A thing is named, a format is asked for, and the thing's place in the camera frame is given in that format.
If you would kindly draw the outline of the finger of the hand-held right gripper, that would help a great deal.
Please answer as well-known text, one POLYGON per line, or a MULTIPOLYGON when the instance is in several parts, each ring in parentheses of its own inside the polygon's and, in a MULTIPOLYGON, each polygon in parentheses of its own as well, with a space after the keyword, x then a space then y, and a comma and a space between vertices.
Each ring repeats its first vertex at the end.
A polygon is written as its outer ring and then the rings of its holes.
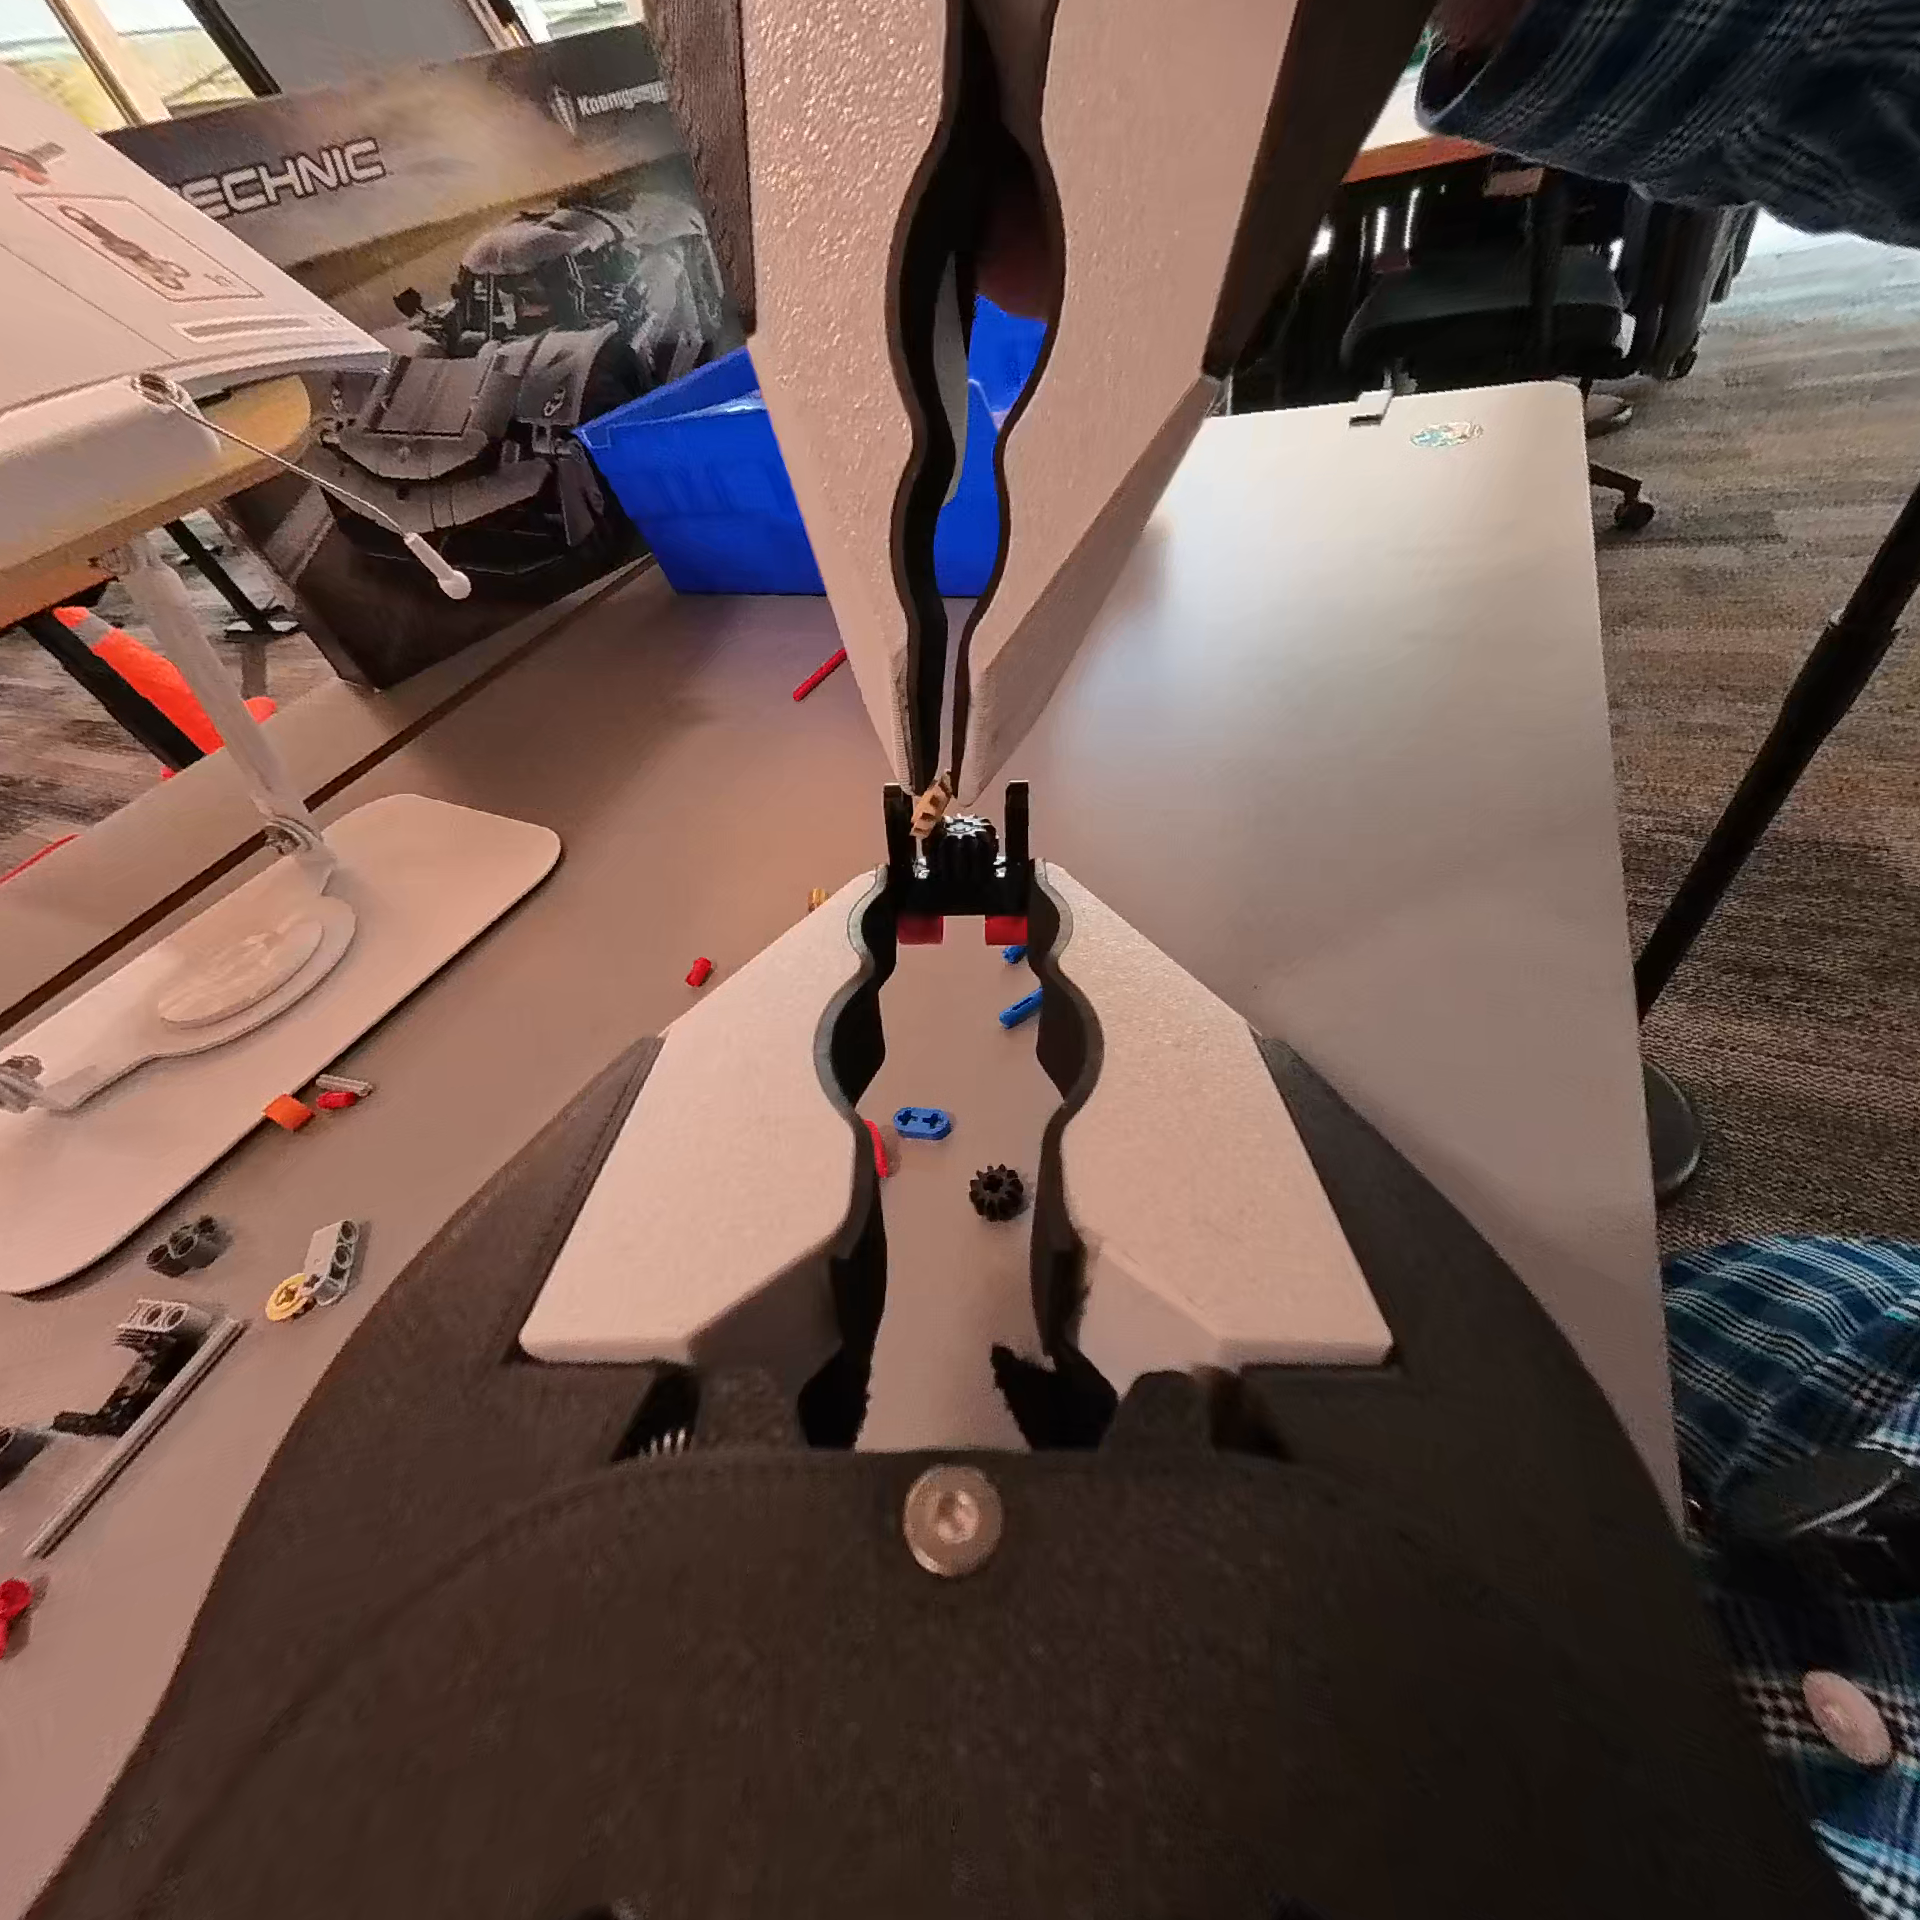
POLYGON ((957 798, 1036 727, 1189 453, 1292 3, 986 5, 1061 290, 997 451, 1005 552, 955 685, 957 798))
POLYGON ((960 5, 743 5, 749 349, 893 781, 943 774, 934 538, 960 431, 943 393, 944 166, 960 5))

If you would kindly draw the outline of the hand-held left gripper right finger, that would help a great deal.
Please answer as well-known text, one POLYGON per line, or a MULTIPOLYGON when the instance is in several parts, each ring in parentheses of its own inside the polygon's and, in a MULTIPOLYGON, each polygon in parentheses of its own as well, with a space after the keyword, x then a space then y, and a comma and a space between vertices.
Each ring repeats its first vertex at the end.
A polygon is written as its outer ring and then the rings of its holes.
POLYGON ((994 1351, 1031 1449, 1095 1449, 1150 1376, 1374 1371, 1395 1338, 1261 1035, 1059 862, 1029 959, 1043 1132, 1029 1277, 1040 1357, 994 1351))

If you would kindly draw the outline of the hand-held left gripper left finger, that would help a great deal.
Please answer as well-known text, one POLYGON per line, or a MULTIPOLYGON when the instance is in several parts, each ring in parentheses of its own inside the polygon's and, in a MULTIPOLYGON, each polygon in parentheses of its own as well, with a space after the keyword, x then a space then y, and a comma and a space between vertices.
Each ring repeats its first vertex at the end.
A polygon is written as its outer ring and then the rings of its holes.
POLYGON ((853 876, 672 1020, 519 1334, 560 1367, 759 1371, 853 1449, 887 1308, 858 1100, 887 1058, 884 870, 853 876))

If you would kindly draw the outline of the black lego frame assembly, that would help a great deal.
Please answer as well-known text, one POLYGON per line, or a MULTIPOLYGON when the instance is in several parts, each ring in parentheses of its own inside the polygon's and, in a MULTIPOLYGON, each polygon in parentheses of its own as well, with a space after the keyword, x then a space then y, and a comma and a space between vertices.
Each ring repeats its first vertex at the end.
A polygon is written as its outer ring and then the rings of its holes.
POLYGON ((882 788, 882 897, 900 946, 936 946, 951 918, 978 918, 992 948, 1029 940, 1034 857, 1031 786, 1010 781, 1005 823, 947 808, 924 819, 918 796, 882 788))

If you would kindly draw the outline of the person's right forearm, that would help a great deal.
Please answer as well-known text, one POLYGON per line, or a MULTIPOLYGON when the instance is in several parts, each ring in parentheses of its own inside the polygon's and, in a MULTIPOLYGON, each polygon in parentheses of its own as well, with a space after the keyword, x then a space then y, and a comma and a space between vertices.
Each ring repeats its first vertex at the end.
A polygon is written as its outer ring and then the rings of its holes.
POLYGON ((1432 134, 1919 247, 1915 3, 1448 3, 1428 27, 1432 134))

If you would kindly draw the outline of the dark printed lego box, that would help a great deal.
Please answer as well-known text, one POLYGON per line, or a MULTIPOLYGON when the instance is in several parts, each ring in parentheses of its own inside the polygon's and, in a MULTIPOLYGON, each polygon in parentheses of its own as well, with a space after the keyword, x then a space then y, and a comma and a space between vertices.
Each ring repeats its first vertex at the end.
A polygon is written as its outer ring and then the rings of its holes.
POLYGON ((344 680, 397 688, 644 554, 596 425, 745 344, 644 24, 109 143, 388 353, 308 376, 303 475, 227 502, 344 680))

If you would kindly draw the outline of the grey black lego subassembly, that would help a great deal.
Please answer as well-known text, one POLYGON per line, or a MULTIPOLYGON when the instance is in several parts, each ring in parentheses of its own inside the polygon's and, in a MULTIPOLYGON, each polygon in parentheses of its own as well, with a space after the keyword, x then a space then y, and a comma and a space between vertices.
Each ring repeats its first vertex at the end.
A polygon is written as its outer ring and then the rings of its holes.
POLYGON ((212 1315, 189 1302, 141 1299, 113 1342, 132 1365, 97 1409, 55 1415, 52 1431, 83 1438, 124 1438, 183 1374, 212 1330, 212 1315))

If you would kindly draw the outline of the blue plastic bin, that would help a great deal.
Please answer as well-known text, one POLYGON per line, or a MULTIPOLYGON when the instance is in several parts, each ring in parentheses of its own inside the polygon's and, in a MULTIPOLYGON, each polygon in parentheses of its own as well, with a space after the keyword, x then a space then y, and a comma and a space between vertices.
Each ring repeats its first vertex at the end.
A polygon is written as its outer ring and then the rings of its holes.
MULTIPOLYGON (((997 568, 997 439, 1043 349, 1040 321, 974 302, 965 462, 932 543, 938 588, 951 601, 977 599, 997 568)), ((579 436, 679 595, 824 595, 745 349, 585 423, 579 436)))

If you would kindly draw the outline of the black office chair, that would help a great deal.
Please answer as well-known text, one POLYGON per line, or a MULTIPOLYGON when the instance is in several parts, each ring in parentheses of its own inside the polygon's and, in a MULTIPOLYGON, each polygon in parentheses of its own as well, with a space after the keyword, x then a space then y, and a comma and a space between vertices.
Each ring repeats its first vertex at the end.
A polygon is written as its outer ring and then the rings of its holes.
POLYGON ((1465 393, 1535 380, 1591 398, 1630 373, 1616 273, 1620 192, 1520 160, 1455 164, 1404 198, 1339 344, 1363 391, 1465 393))

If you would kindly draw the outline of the white book stand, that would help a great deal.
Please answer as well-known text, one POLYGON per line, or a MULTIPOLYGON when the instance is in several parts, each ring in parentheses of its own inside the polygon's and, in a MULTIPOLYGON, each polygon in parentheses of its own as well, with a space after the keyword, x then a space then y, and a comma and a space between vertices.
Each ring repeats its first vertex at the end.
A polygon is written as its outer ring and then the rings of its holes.
POLYGON ((552 875, 551 830, 420 794, 324 829, 174 573, 110 564, 243 777, 274 862, 5 1044, 2 1286, 71 1283, 552 875))

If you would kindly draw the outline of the white instruction booklet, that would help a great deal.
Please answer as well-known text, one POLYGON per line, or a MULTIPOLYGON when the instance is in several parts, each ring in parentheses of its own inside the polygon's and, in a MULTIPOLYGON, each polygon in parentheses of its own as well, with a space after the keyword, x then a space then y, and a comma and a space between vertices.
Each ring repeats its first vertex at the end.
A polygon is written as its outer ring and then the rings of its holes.
POLYGON ((388 361, 367 331, 5 69, 5 412, 145 373, 200 398, 388 361))

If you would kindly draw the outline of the orange fabric object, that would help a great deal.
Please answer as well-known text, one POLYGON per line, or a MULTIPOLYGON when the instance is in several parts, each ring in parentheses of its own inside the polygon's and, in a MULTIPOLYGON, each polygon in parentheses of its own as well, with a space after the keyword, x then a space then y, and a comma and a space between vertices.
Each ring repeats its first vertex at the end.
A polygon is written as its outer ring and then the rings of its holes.
POLYGON ((194 756, 217 755, 224 739, 181 667, 154 645, 103 619, 93 609, 63 605, 50 610, 67 640, 43 645, 126 733, 157 756, 170 778, 194 756))

